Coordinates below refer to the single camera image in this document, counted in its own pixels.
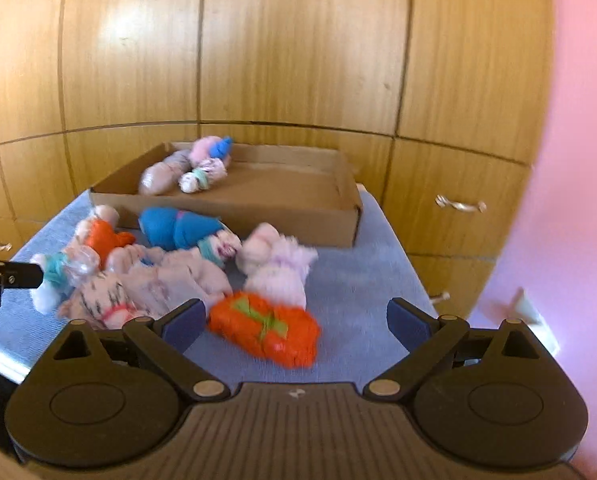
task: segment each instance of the silver handle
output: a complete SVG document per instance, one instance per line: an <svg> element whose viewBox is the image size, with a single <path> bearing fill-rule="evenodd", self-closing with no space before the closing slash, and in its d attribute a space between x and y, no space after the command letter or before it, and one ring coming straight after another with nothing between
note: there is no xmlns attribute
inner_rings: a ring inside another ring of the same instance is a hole
<svg viewBox="0 0 597 480"><path fill-rule="evenodd" d="M438 296L429 297L429 300L431 301L432 305L435 305L440 303L441 301L447 301L449 298L451 298L449 292L445 291L441 292Z"/></svg>
<svg viewBox="0 0 597 480"><path fill-rule="evenodd" d="M12 250L12 244L4 244L2 242L0 242L0 251L11 251Z"/></svg>
<svg viewBox="0 0 597 480"><path fill-rule="evenodd" d="M487 211L487 205L485 202L479 202L476 205L463 204L462 202L452 202L444 195L436 195L436 203L439 207L450 206L457 211L463 211L465 213L476 213L477 211L484 213Z"/></svg>

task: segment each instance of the pink wall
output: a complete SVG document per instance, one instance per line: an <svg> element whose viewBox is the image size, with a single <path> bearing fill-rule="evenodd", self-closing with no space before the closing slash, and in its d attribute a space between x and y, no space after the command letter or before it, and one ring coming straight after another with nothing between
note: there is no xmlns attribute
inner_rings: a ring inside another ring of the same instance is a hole
<svg viewBox="0 0 597 480"><path fill-rule="evenodd" d="M555 0L555 60L543 147L517 221L472 323L504 317L519 287L561 344L587 402L575 458L597 479L597 0Z"/></svg>

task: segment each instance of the green bow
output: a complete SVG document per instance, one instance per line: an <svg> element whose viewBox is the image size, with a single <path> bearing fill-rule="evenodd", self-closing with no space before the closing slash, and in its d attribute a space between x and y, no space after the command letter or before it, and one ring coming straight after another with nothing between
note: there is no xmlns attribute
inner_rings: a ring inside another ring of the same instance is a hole
<svg viewBox="0 0 597 480"><path fill-rule="evenodd" d="M262 324L261 333L259 334L259 340L262 341L270 330L274 330L283 339L288 338L288 324L280 319L274 317L272 312L268 316L263 316L260 312L257 312L250 306L250 300L247 298L239 298L232 303L232 308L235 308L239 312L242 312L247 317L251 317L253 320L258 321Z"/></svg>

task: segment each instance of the table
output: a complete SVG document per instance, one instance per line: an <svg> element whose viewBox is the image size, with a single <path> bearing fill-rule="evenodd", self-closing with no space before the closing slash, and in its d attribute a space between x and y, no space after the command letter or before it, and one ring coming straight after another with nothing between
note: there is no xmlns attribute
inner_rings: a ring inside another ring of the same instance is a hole
<svg viewBox="0 0 597 480"><path fill-rule="evenodd" d="M437 314L376 200L366 191L361 197L364 212L355 247L318 248L319 258L307 278L307 308L323 329L312 368L285 370L209 332L185 355L232 389L245 380L347 381L361 388L402 359L406 351L387 328L387 302L399 296L434 317ZM28 261L35 253L61 250L90 208L85 192L13 259ZM234 290L238 289L244 277L233 265L227 271ZM64 324L36 312L27 290L6 291L0 308L0 374L20 383Z"/></svg>

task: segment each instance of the cardboard box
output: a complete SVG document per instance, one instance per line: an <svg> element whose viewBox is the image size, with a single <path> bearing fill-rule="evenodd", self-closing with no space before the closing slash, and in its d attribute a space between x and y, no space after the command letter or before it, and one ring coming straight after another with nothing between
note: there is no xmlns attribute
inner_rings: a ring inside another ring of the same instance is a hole
<svg viewBox="0 0 597 480"><path fill-rule="evenodd" d="M241 238L269 222L305 245L354 244L362 202L347 158L336 150L234 144L227 177L210 190L186 194L176 186L160 196L138 194L146 168L191 145L156 146L95 184L92 203L115 207L122 228L137 228L148 207L175 207L219 217Z"/></svg>

